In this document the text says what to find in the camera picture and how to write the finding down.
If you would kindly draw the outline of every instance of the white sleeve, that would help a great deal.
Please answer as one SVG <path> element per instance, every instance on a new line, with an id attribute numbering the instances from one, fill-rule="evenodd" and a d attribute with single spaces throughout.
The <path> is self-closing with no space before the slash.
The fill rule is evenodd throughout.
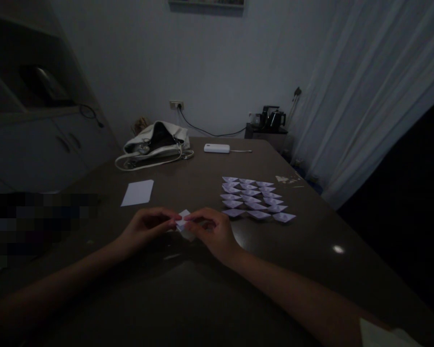
<path id="1" fill-rule="evenodd" d="M 422 347 L 402 329 L 387 331 L 360 319 L 363 347 Z"/>

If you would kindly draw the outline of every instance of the pixelated area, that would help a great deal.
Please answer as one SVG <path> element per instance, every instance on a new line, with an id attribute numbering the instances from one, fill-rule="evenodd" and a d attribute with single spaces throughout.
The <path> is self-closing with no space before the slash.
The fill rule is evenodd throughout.
<path id="1" fill-rule="evenodd" d="M 97 194 L 0 194 L 0 267 L 31 260 L 96 218 Z"/>

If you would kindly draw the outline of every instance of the wrist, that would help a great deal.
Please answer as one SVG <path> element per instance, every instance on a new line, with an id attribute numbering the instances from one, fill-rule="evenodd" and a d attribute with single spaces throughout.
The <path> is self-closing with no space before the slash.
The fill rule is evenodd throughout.
<path id="1" fill-rule="evenodd" d="M 250 255 L 249 252 L 245 251 L 243 248 L 240 248 L 229 258 L 229 260 L 224 265 L 229 267 L 233 271 L 238 272 L 248 255 Z"/>
<path id="2" fill-rule="evenodd" d="M 130 252 L 123 247 L 121 242 L 118 239 L 115 239 L 111 243 L 108 243 L 105 247 L 108 254 L 114 258 L 117 262 L 124 261 L 128 257 L 130 257 Z"/>

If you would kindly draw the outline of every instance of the wall outlet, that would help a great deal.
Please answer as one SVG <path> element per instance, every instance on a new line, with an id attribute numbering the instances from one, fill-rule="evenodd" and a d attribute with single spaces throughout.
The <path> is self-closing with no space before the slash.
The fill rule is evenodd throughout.
<path id="1" fill-rule="evenodd" d="M 183 101 L 169 100 L 170 109 L 178 109 L 178 105 L 182 106 L 182 110 L 185 109 L 185 104 L 183 103 Z"/>

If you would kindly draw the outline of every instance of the table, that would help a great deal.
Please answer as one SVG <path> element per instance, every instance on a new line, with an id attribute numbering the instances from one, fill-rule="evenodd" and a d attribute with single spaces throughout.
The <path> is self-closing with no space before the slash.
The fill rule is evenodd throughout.
<path id="1" fill-rule="evenodd" d="M 108 162 L 66 189 L 65 193 L 99 194 L 98 218 L 82 223 L 78 232 L 41 258 L 3 271 L 0 295 L 104 246 L 139 208 L 221 210 L 221 177 L 234 176 L 275 182 L 275 192 L 289 206 L 287 212 L 298 216 L 287 226 L 248 217 L 232 222 L 245 249 L 343 294 L 420 342 L 434 335 L 434 314 L 305 181 L 276 182 L 275 175 L 297 176 L 268 142 L 213 138 L 212 143 L 253 151 L 217 154 L 204 153 L 209 138 L 190 140 L 195 151 L 190 160 L 130 173 Z M 146 179 L 154 180 L 150 202 L 121 208 L 127 185 Z M 334 245 L 345 253 L 335 253 Z M 30 341 L 46 346 L 135 344 L 319 345 L 270 299 L 215 260 L 200 241 L 189 243 L 176 232 L 102 276 Z"/>

